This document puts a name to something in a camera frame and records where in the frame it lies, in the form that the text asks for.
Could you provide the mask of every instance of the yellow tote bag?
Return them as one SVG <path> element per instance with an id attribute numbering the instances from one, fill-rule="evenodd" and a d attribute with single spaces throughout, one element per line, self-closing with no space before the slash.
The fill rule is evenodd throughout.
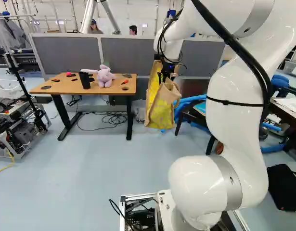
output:
<path id="1" fill-rule="evenodd" d="M 147 89 L 144 124 L 149 128 L 171 129 L 175 127 L 174 108 L 178 107 L 181 94 L 178 85 L 169 78 L 159 84 L 158 72 L 161 70 L 161 62 L 154 61 Z"/>

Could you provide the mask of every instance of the yellow cable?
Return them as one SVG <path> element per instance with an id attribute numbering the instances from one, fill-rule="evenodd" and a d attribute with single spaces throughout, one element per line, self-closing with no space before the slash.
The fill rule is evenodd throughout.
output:
<path id="1" fill-rule="evenodd" d="M 9 153 L 9 156 L 11 157 L 11 159 L 12 159 L 12 163 L 10 163 L 7 167 L 4 167 L 4 168 L 2 168 L 2 169 L 0 169 L 0 172 L 2 172 L 3 170 L 6 170 L 7 168 L 10 168 L 10 167 L 12 167 L 14 164 L 15 164 L 15 160 L 14 160 L 14 157 L 12 156 L 12 154 L 10 153 L 10 151 L 9 150 L 7 150 L 7 152 Z"/>

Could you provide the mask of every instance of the gray floor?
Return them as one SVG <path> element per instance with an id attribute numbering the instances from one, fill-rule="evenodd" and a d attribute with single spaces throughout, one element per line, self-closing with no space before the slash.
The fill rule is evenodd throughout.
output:
<path id="1" fill-rule="evenodd" d="M 27 87 L 40 79 L 28 80 Z M 57 111 L 45 105 L 50 117 Z M 86 115 L 83 128 L 101 127 L 100 117 Z M 161 133 L 134 122 L 133 138 L 126 141 L 126 124 L 86 132 L 77 127 L 64 141 L 63 128 L 52 119 L 48 134 L 14 167 L 0 173 L 1 231 L 117 231 L 118 215 L 108 198 L 150 193 L 168 188 L 167 172 L 179 157 L 204 155 L 209 136 L 183 124 L 179 136 Z M 262 146 L 276 144 L 272 136 Z M 284 152 L 265 154 L 267 166 L 296 161 Z M 0 160 L 0 168 L 8 164 Z M 270 195 L 256 208 L 242 209 L 252 231 L 296 231 L 296 213 L 277 210 Z"/>

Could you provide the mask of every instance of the black backpack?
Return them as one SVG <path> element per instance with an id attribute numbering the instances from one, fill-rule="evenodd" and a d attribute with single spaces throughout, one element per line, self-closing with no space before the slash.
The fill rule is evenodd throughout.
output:
<path id="1" fill-rule="evenodd" d="M 269 192 L 279 210 L 296 211 L 296 172 L 287 165 L 268 167 Z"/>

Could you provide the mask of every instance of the wooden table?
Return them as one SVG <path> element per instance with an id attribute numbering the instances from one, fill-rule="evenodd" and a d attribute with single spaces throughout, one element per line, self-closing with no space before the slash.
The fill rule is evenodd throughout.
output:
<path id="1" fill-rule="evenodd" d="M 31 94 L 46 94 L 51 95 L 56 105 L 61 120 L 65 126 L 63 131 L 58 137 L 59 141 L 62 141 L 73 125 L 78 121 L 82 112 L 77 112 L 75 116 L 70 119 L 61 95 L 120 95 L 126 96 L 127 99 L 127 117 L 128 117 L 128 129 L 127 129 L 127 140 L 132 138 L 132 127 L 133 127 L 133 113 L 131 112 L 131 97 L 136 94 L 136 74 L 131 74 L 131 78 L 123 76 L 123 74 L 115 74 L 117 79 L 113 80 L 113 84 L 109 88 L 99 88 L 96 74 L 93 74 L 90 82 L 90 89 L 83 89 L 80 77 L 78 73 L 75 73 L 75 77 L 66 77 L 66 73 L 60 73 L 55 79 L 59 79 L 59 82 L 53 82 L 51 78 L 46 82 L 33 88 Z M 121 85 L 121 83 L 128 79 L 129 82 Z"/>
<path id="2" fill-rule="evenodd" d="M 283 123 L 287 123 L 296 130 L 296 113 L 278 104 L 274 99 L 270 100 L 269 110 L 276 114 Z"/>

